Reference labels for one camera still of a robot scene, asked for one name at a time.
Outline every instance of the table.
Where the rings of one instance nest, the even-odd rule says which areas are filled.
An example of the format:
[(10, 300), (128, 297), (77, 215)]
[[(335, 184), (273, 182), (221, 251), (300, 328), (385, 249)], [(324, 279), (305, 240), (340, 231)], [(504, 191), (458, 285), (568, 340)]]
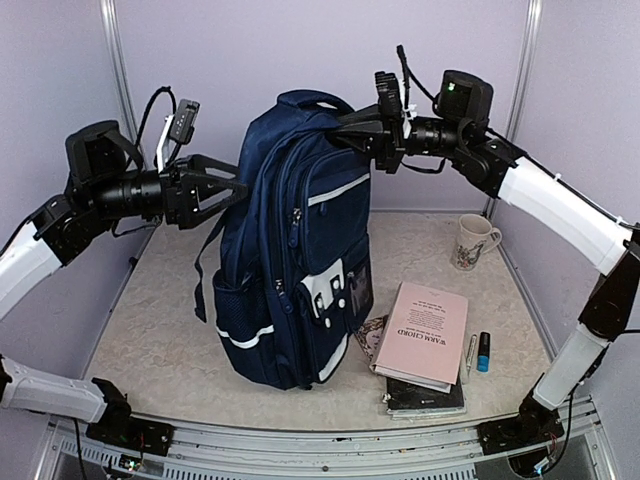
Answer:
[[(212, 425), (288, 431), (363, 431), (468, 422), (515, 413), (549, 360), (518, 289), (497, 251), (472, 272), (449, 264), (456, 217), (372, 213), (369, 224), (375, 305), (387, 313), (402, 280), (469, 299), (465, 345), (491, 333), (491, 371), (472, 370), (465, 415), (391, 420), (381, 403), (385, 381), (368, 369), (352, 340), (329, 382), (282, 392), (236, 374), (211, 323), (193, 313), (193, 262), (212, 223), (191, 231), (163, 226), (140, 258), (97, 346), (88, 376), (113, 381), (135, 412)], [(217, 268), (217, 244), (204, 255)], [(210, 281), (205, 284), (214, 321)]]

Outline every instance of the silver pen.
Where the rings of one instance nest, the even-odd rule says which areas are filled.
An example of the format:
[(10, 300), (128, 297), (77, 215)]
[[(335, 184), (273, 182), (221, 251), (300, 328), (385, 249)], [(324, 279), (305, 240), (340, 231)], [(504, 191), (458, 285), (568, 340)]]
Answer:
[(478, 336), (474, 333), (471, 335), (471, 341), (469, 342), (469, 350), (467, 351), (467, 375), (471, 372), (471, 365), (473, 364), (473, 354), (476, 351), (476, 343)]

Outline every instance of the pink book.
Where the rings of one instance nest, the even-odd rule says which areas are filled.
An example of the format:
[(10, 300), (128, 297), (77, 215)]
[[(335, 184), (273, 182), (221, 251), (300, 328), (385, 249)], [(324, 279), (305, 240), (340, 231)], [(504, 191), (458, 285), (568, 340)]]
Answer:
[(449, 393), (458, 378), (468, 304), (460, 295), (402, 282), (373, 371)]

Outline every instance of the black book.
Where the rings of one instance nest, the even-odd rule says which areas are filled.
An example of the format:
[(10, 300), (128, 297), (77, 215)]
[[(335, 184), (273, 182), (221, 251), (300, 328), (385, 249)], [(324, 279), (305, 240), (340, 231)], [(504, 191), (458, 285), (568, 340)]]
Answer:
[(396, 418), (462, 415), (467, 407), (460, 376), (450, 393), (387, 377), (387, 413)]

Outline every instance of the backpack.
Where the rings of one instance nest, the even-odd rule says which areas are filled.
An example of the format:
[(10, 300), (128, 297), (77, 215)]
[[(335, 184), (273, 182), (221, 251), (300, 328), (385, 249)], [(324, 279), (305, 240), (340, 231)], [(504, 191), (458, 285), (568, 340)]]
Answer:
[(242, 145), (237, 180), (249, 195), (223, 212), (196, 260), (196, 315), (206, 322), (200, 256), (224, 229), (215, 327), (253, 382), (326, 382), (373, 306), (370, 161), (325, 138), (351, 112), (327, 93), (281, 94)]

